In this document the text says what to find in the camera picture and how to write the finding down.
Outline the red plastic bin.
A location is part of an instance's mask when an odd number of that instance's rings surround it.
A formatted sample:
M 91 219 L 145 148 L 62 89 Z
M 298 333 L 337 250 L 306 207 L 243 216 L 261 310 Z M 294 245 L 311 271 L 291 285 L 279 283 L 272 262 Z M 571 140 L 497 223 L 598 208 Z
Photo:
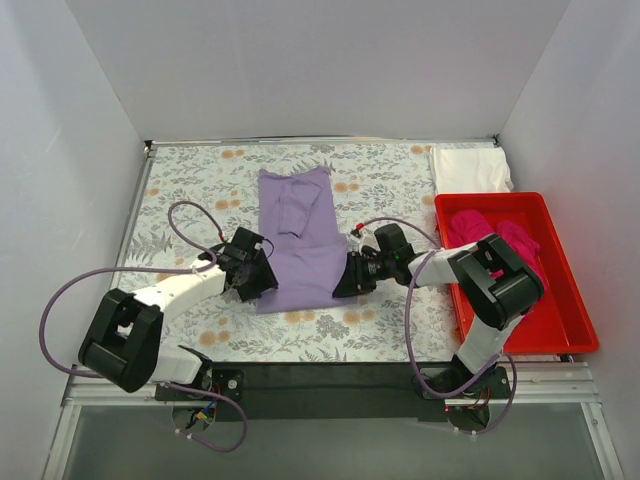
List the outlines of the red plastic bin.
M 541 247 L 537 254 L 544 298 L 516 327 L 505 345 L 515 355 L 592 353 L 599 340 L 581 298 L 543 197 L 535 192 L 440 194 L 435 198 L 442 245 L 454 246 L 451 220 L 465 210 L 479 212 L 492 227 L 521 226 Z

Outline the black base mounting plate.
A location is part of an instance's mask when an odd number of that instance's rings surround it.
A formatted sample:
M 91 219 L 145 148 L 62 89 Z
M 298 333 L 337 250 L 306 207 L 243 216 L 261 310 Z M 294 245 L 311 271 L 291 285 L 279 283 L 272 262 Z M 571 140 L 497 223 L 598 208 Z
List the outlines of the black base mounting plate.
M 251 420 L 414 418 L 467 429 L 487 426 L 489 402 L 511 393 L 506 370 L 496 367 L 449 406 L 420 392 L 407 363 L 217 363 L 203 387 Z

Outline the floral table mat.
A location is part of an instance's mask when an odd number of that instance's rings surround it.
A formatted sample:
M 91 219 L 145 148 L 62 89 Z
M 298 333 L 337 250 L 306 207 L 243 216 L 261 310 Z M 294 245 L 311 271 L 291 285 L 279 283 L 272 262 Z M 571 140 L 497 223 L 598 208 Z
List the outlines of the floral table mat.
M 338 227 L 383 216 L 406 221 L 416 250 L 436 237 L 431 148 L 419 143 L 161 146 L 142 188 L 117 286 L 132 291 L 190 264 L 219 231 L 258 225 L 258 174 L 328 169 Z M 354 304 L 260 315 L 234 293 L 164 324 L 163 338 L 216 361 L 396 362 L 407 355 L 406 290 L 382 282 Z M 446 361 L 459 345 L 447 286 L 417 290 L 411 344 L 420 361 Z

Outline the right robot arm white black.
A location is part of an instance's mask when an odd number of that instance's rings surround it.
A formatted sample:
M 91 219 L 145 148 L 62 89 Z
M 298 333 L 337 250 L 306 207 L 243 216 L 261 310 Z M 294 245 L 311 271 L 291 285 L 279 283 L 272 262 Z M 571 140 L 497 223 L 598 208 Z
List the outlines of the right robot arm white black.
M 365 295 L 388 279 L 406 286 L 405 342 L 421 390 L 441 399 L 479 395 L 488 386 L 488 373 L 515 327 L 543 298 L 545 288 L 539 275 L 495 233 L 462 247 L 421 254 L 414 251 L 396 223 L 376 229 L 374 239 L 375 247 L 362 244 L 347 254 L 332 296 L 342 299 Z M 414 289 L 436 284 L 458 285 L 474 317 L 450 364 L 429 378 L 420 372 L 415 360 L 410 307 Z

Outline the white folded t shirt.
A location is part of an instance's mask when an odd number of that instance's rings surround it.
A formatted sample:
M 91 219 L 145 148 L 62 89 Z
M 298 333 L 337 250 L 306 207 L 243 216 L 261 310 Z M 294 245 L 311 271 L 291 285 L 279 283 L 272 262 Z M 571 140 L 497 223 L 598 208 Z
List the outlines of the white folded t shirt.
M 437 194 L 507 193 L 514 188 L 501 147 L 435 148 L 430 165 Z

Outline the aluminium frame rail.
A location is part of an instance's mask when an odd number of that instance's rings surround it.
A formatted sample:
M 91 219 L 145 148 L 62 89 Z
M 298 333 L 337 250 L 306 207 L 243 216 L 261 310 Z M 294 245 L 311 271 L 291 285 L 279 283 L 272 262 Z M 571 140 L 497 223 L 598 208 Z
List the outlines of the aluminium frame rail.
M 329 173 L 341 231 L 403 218 L 428 247 L 436 227 L 431 146 L 423 141 L 151 142 L 118 261 L 181 268 L 193 250 L 166 222 L 211 244 L 255 228 L 257 177 Z M 406 362 L 405 290 L 356 305 L 258 315 L 232 295 L 170 320 L 164 338 L 244 377 L 237 407 L 211 425 L 195 403 L 148 385 L 127 394 L 74 378 L 45 474 L 65 479 L 621 479 L 624 471 L 588 366 L 525 357 L 470 400 L 419 398 Z

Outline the magenta t shirt in bin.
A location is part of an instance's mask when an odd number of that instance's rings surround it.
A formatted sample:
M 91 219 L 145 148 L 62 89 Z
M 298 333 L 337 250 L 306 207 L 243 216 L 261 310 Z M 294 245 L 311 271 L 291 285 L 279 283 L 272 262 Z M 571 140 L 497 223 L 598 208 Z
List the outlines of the magenta t shirt in bin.
M 493 233 L 500 235 L 538 275 L 544 287 L 547 287 L 538 262 L 541 246 L 521 225 L 511 220 L 504 220 L 493 226 L 479 211 L 463 210 L 455 213 L 449 220 L 448 231 L 453 247 L 461 247 L 479 241 Z

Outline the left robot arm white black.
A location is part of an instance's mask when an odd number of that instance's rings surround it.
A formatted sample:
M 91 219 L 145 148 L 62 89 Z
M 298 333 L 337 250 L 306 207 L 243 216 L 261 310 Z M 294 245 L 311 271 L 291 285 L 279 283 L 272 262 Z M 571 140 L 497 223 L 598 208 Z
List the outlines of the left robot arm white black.
M 199 255 L 186 274 L 130 293 L 110 290 L 80 346 L 80 364 L 127 393 L 150 382 L 171 382 L 190 399 L 205 398 L 213 386 L 211 360 L 163 342 L 164 324 L 228 291 L 249 302 L 276 289 L 264 242 L 263 236 L 238 228 L 231 240 Z

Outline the purple t shirt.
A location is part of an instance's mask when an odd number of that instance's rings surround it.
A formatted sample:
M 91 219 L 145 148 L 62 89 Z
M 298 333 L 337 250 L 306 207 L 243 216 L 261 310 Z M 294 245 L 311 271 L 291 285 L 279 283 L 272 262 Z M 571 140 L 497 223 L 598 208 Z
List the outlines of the purple t shirt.
M 256 301 L 260 314 L 337 308 L 356 302 L 335 298 L 349 250 L 336 220 L 325 167 L 284 176 L 258 175 L 259 233 L 274 245 L 269 263 L 278 287 Z

